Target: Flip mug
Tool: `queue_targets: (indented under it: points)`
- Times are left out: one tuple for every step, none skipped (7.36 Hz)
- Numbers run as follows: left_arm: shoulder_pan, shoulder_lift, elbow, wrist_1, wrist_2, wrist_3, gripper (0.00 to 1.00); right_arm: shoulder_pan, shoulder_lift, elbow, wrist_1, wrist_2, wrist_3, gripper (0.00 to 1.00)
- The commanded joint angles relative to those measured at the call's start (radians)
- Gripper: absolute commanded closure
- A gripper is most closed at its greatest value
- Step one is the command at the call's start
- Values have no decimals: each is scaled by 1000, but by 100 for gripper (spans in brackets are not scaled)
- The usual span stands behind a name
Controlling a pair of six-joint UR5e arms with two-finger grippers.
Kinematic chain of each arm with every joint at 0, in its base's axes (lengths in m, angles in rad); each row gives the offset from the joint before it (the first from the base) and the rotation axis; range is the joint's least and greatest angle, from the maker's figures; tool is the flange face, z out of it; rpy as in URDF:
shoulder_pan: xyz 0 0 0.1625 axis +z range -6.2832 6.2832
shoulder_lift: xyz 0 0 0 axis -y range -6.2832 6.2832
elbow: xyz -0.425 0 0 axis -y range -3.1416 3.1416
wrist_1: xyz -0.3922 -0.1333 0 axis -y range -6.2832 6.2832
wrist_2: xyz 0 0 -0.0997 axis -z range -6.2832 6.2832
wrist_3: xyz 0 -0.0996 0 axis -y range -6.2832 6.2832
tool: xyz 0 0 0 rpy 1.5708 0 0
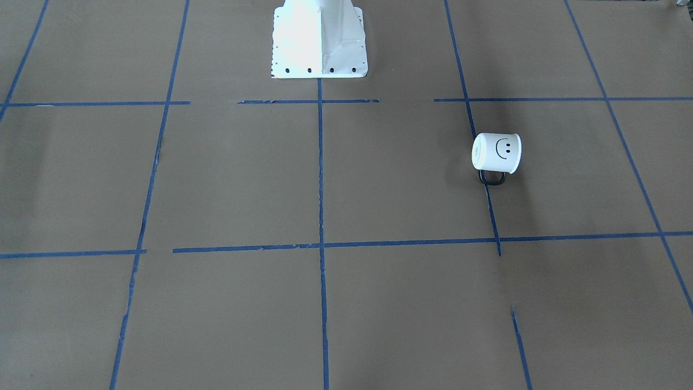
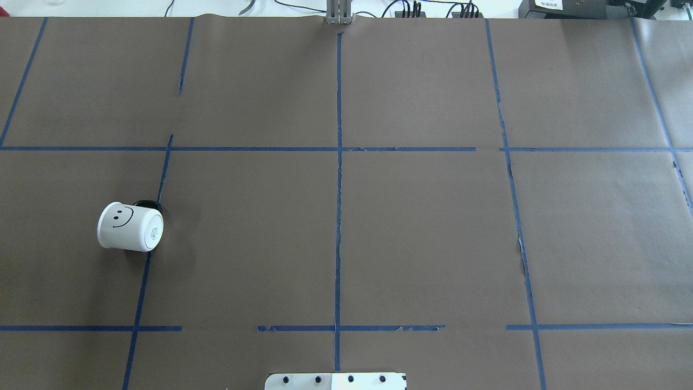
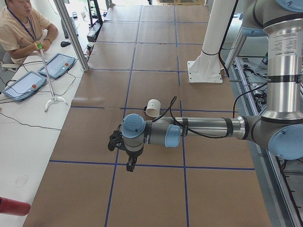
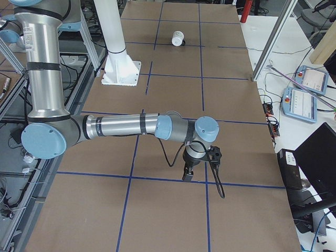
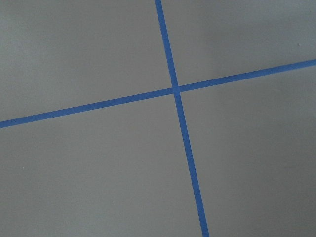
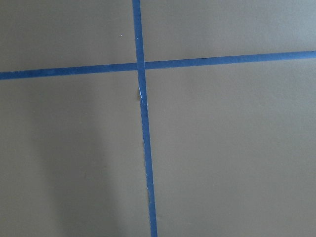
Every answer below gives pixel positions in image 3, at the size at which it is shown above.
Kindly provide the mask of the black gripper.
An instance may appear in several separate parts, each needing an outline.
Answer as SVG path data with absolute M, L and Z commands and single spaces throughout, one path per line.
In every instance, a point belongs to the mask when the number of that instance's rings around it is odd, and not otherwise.
M 138 142 L 135 139 L 124 139 L 124 150 L 129 156 L 126 170 L 128 172 L 134 171 L 134 163 L 136 163 L 137 158 L 142 154 L 142 142 Z

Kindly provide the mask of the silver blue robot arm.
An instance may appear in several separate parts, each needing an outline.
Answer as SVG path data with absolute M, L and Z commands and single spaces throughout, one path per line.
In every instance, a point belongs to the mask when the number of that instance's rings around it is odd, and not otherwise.
M 124 150 L 127 171 L 133 171 L 145 144 L 175 148 L 180 138 L 199 135 L 236 137 L 255 142 L 286 160 L 303 156 L 303 114 L 300 110 L 303 61 L 303 3 L 300 0 L 248 0 L 245 28 L 260 28 L 268 36 L 267 107 L 260 116 L 236 118 L 174 118 L 144 120 L 127 115 L 110 136 L 109 150 Z

